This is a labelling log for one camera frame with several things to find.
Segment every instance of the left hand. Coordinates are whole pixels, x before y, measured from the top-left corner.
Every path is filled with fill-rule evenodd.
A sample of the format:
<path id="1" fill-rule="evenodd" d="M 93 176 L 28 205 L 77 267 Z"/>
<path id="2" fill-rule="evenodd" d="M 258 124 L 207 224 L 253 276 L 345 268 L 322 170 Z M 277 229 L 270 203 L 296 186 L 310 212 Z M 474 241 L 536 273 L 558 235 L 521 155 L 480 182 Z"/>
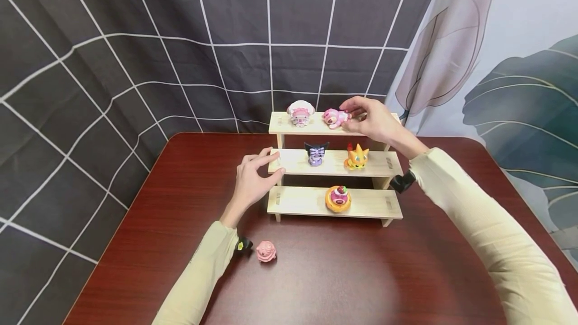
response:
<path id="1" fill-rule="evenodd" d="M 237 166 L 237 182 L 235 192 L 225 213 L 221 217 L 221 222 L 227 227 L 235 227 L 240 217 L 247 208 L 265 196 L 265 193 L 281 181 L 285 174 L 285 169 L 280 168 L 267 178 L 259 176 L 256 172 L 261 166 L 268 165 L 279 158 L 279 152 L 267 155 L 273 147 L 263 148 L 259 154 L 248 154 L 243 157 L 241 164 Z"/>

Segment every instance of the brown table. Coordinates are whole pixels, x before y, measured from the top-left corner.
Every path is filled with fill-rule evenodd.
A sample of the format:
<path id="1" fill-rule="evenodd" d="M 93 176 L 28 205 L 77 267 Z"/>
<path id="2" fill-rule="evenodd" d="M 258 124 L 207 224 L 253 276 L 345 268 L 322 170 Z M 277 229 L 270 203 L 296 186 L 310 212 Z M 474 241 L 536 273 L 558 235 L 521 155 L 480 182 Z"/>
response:
<path id="1" fill-rule="evenodd" d="M 322 138 L 331 147 L 366 138 Z M 288 148 L 303 138 L 288 136 Z M 423 138 L 447 151 L 502 204 L 558 267 L 575 303 L 578 273 L 486 150 L 464 138 Z M 244 154 L 274 145 L 266 134 L 179 134 L 150 176 L 65 324 L 148 325 L 235 185 Z M 404 170 L 407 161 L 400 158 Z M 293 177 L 285 184 L 371 188 L 367 178 Z M 235 256 L 217 284 L 204 324 L 503 324 L 482 263 L 445 214 L 415 184 L 399 196 L 404 219 L 268 215 L 264 200 L 239 224 L 278 261 Z"/>

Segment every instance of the yellow figurine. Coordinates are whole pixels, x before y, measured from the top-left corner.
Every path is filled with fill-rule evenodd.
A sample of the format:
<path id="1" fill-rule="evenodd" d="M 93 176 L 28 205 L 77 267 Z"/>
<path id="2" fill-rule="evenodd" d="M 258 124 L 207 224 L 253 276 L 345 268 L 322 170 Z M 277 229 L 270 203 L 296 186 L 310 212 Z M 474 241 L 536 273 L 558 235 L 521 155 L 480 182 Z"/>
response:
<path id="1" fill-rule="evenodd" d="M 353 146 L 351 143 L 347 146 L 347 159 L 343 162 L 346 169 L 349 170 L 358 170 L 365 167 L 367 163 L 367 154 L 369 153 L 368 149 L 361 149 L 359 143 L 357 143 L 357 147 L 353 150 Z"/>

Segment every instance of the backdrop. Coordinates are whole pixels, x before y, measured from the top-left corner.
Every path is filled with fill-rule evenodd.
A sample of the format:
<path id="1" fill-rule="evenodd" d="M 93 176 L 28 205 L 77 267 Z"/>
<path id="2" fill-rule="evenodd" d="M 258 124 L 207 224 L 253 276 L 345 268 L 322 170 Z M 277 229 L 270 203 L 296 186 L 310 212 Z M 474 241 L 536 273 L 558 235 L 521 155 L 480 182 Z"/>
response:
<path id="1" fill-rule="evenodd" d="M 578 268 L 577 28 L 573 0 L 433 0 L 386 103 L 484 144 Z"/>
<path id="2" fill-rule="evenodd" d="M 429 2 L 0 0 L 0 322 L 61 323 L 172 135 L 384 100 Z"/>

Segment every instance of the wooden shelf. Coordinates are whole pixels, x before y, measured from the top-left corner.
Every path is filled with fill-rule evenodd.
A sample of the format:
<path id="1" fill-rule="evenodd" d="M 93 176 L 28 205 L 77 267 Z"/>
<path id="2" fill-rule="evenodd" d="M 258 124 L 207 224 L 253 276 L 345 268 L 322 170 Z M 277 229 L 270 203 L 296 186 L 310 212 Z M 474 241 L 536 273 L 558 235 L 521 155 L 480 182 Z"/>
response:
<path id="1" fill-rule="evenodd" d="M 323 112 L 315 112 L 309 117 L 309 124 L 305 127 L 295 127 L 291 122 L 291 116 L 286 112 L 272 112 L 269 122 L 269 134 L 317 134 L 317 135 L 362 135 L 356 132 L 347 132 L 338 127 L 330 129 L 322 120 Z M 399 120 L 398 115 L 392 113 L 395 119 Z"/>
<path id="2" fill-rule="evenodd" d="M 401 208 L 390 190 L 348 189 L 351 207 L 339 214 L 328 210 L 325 204 L 327 188 L 276 186 L 269 191 L 267 213 L 281 215 L 334 216 L 381 219 L 383 226 L 391 220 L 402 219 Z"/>
<path id="3" fill-rule="evenodd" d="M 403 174 L 397 153 L 394 151 L 369 151 L 367 165 L 361 170 L 347 170 L 343 161 L 346 150 L 327 150 L 323 164 L 310 166 L 305 149 L 273 149 L 281 153 L 277 161 L 269 163 L 269 173 L 285 168 L 289 175 L 351 176 L 351 177 L 393 177 Z"/>

